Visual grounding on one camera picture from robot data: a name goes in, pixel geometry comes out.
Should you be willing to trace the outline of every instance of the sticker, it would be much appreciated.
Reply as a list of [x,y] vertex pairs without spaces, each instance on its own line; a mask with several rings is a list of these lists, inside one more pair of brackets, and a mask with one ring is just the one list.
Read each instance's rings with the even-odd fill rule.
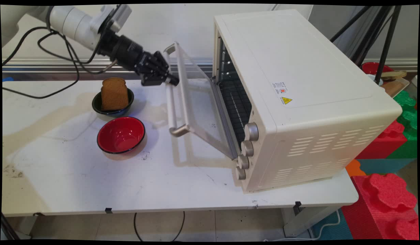
[[275,83],[272,83],[272,85],[274,86],[277,94],[282,94],[282,93],[287,92],[286,85],[283,82],[275,82]]
[[281,97],[281,99],[283,99],[283,103],[284,103],[284,104],[288,104],[289,102],[291,102],[291,101],[292,101],[292,99],[285,98],[285,97]]

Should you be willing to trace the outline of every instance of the toaster oven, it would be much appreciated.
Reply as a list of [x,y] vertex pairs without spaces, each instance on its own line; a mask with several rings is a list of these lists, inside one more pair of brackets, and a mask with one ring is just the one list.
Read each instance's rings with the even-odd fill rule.
[[164,52],[169,131],[237,160],[244,191],[332,177],[402,112],[296,10],[216,16],[214,34],[211,79],[178,43]]

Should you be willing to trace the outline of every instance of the oven door handle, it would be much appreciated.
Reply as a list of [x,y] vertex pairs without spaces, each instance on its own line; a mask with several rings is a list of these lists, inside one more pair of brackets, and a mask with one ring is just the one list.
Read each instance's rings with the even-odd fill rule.
[[[163,55],[165,56],[165,60],[167,62],[170,61],[169,55],[175,51],[175,44],[172,44],[168,48],[165,48],[163,51]],[[174,137],[180,137],[185,135],[186,133],[190,132],[189,127],[184,124],[180,127],[177,127],[177,118],[175,114],[175,104],[174,104],[174,93],[173,93],[173,85],[168,82],[166,84],[166,104],[168,109],[168,125],[169,125],[169,132]]]

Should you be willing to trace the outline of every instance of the red foam block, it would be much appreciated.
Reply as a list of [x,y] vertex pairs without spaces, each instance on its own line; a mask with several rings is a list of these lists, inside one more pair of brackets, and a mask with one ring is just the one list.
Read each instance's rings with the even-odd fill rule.
[[355,159],[384,159],[407,141],[404,125],[396,120],[375,138]]
[[354,239],[419,240],[417,199],[395,174],[351,177],[358,201],[342,211]]

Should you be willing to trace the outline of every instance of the oven door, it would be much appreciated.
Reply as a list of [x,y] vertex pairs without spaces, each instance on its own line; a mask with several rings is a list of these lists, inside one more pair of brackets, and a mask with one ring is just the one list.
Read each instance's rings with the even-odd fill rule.
[[[173,52],[177,58],[179,85],[166,84],[169,132],[175,137],[191,132],[231,159],[237,158],[239,149],[233,140],[220,91],[178,43],[165,49],[166,60]],[[184,124],[180,127],[176,125],[174,93],[179,94],[182,104]]]

